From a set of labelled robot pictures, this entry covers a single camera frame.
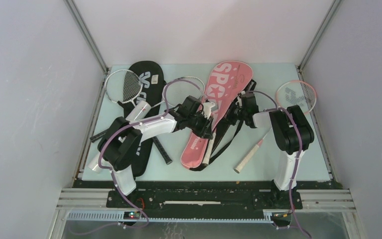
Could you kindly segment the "pink sport racket bag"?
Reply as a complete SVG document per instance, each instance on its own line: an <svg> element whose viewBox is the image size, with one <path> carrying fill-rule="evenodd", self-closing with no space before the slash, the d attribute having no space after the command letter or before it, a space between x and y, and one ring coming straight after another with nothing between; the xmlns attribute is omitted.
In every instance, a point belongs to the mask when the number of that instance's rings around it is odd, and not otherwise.
<svg viewBox="0 0 382 239"><path fill-rule="evenodd" d="M212 132L226 115L233 100L242 92L253 78L250 65L241 61L223 61L211 71L204 91L204 99L215 102L217 109L212 110ZM209 139L190 135L189 141L182 152L181 164L186 169L201 166Z"/></svg>

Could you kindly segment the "white shuttlecock tube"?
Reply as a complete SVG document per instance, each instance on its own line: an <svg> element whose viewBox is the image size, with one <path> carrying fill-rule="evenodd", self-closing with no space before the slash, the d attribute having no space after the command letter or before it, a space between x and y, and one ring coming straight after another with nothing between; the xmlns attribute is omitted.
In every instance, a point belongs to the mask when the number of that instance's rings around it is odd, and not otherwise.
<svg viewBox="0 0 382 239"><path fill-rule="evenodd" d="M134 103L117 103L124 109L124 113L127 111L127 116L125 118L128 121L136 121L145 118L146 114L151 109L151 106L146 101L139 101L137 107ZM101 173L102 168L99 167L97 154L93 157L87 167L97 174Z"/></svg>

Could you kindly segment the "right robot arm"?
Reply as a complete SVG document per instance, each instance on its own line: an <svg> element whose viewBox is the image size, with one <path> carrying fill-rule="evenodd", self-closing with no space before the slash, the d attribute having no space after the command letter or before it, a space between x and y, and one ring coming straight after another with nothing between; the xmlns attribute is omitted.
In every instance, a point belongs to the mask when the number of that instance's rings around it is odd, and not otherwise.
<svg viewBox="0 0 382 239"><path fill-rule="evenodd" d="M260 112L255 93L266 96L275 107ZM290 191L296 186L295 177L299 161L314 141L313 129L299 105L281 108L271 96L261 91L239 94L238 99L224 117L230 124L236 124L239 120L250 128L258 128L262 127L262 119L269 117L269 131L273 132L277 147L282 151L278 171L274 177L277 190L270 193L269 200L275 208L282 208L289 202L289 195L285 190Z"/></svg>

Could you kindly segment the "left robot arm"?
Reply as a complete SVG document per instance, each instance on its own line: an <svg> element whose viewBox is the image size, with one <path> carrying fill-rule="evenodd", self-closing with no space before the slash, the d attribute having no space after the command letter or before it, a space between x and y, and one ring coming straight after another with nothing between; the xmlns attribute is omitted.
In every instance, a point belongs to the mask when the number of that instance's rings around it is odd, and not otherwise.
<svg viewBox="0 0 382 239"><path fill-rule="evenodd" d="M166 109L164 113L140 120L118 117L101 139L99 155L94 158L93 171L108 169L115 187L120 191L118 201L125 207L137 202L136 182L132 173L132 162L142 142L160 134L172 133L190 128L196 136L212 139L212 111L214 102L202 103L188 96L182 104Z"/></svg>

